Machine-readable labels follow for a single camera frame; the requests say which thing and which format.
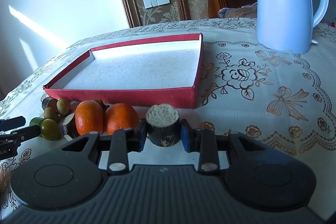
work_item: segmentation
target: cut surface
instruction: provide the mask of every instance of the cut surface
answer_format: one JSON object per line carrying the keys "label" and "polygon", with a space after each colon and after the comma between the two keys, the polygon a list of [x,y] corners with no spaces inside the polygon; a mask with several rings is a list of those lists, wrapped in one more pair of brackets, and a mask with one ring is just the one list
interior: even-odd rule
{"label": "cut surface", "polygon": [[153,105],[146,113],[147,122],[154,127],[168,127],[179,119],[177,109],[169,104]]}

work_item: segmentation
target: table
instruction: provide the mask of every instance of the table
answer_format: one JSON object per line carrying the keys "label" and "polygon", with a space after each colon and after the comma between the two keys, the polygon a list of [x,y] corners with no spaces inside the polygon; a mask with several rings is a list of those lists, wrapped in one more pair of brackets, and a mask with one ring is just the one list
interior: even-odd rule
{"label": "table", "polygon": [[[289,153],[308,164],[317,186],[309,206],[322,218],[336,210],[336,29],[319,24],[304,55],[275,52],[256,41],[256,20],[208,19],[160,23],[83,39],[39,67],[0,102],[0,119],[23,115],[27,124],[42,114],[42,86],[92,47],[146,37],[182,33],[204,35],[204,54],[197,109],[179,109],[192,127],[216,134],[240,131]],[[136,107],[139,117],[147,108]],[[18,202],[10,190],[13,170],[22,163],[65,143],[68,139],[24,142],[18,156],[1,162],[1,219]],[[146,142],[142,153],[129,154],[130,167],[143,164],[198,164],[198,154],[187,154],[181,142],[168,148]],[[225,154],[220,154],[226,168]]]}

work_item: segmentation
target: orange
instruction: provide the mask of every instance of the orange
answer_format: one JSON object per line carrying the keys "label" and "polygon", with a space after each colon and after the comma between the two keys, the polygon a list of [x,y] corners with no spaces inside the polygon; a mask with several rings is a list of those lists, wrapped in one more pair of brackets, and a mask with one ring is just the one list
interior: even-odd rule
{"label": "orange", "polygon": [[109,135],[112,135],[115,130],[121,128],[135,128],[138,123],[139,116],[137,112],[128,104],[114,104],[104,114],[104,130]]}
{"label": "orange", "polygon": [[77,108],[75,113],[76,128],[79,135],[83,135],[90,131],[103,132],[104,112],[100,104],[94,101],[83,101]]}

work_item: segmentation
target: white floral tablecloth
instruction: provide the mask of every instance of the white floral tablecloth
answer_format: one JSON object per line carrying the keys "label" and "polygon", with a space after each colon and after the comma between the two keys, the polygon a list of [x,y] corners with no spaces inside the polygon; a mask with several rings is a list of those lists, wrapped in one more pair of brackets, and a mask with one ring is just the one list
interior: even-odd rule
{"label": "white floral tablecloth", "polygon": [[[163,35],[204,35],[204,53],[198,108],[180,109],[191,126],[216,134],[240,131],[307,163],[317,186],[310,207],[321,217],[336,211],[336,29],[319,24],[318,45],[304,55],[275,52],[256,41],[256,20],[209,19],[154,24],[83,39],[39,67],[0,102],[0,119],[23,115],[27,125],[42,114],[42,86],[79,55],[92,47]],[[147,108],[136,108],[144,117]],[[62,143],[35,138],[24,142],[18,156],[1,161],[1,219],[18,206],[9,181],[20,164]],[[129,154],[130,162],[196,164],[181,144],[151,146]],[[221,167],[227,163],[221,157]]]}

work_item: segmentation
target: cloth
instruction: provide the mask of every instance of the cloth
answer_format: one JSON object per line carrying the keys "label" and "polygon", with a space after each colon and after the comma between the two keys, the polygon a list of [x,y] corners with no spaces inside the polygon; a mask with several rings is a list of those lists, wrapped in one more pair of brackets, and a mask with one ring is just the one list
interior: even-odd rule
{"label": "cloth", "polygon": [[257,3],[245,5],[241,8],[222,8],[219,10],[218,15],[220,18],[257,18]]}
{"label": "cloth", "polygon": [[[309,204],[323,218],[336,210],[336,29],[319,24],[317,45],[304,55],[275,52],[256,41],[256,19],[225,18],[154,24],[90,37],[55,56],[0,102],[0,119],[23,115],[26,126],[42,114],[42,86],[92,47],[157,37],[199,33],[204,52],[198,107],[179,109],[194,128],[216,134],[240,131],[297,157],[315,172],[317,186]],[[147,108],[135,108],[140,118]],[[22,163],[66,142],[35,138],[22,143],[18,156],[1,161],[1,218],[18,206],[10,190],[13,170]],[[145,144],[142,153],[129,153],[130,167],[143,164],[194,164],[198,153],[187,154],[181,142],[168,148]],[[227,167],[220,154],[221,168]],[[106,155],[100,163],[106,167]]]}

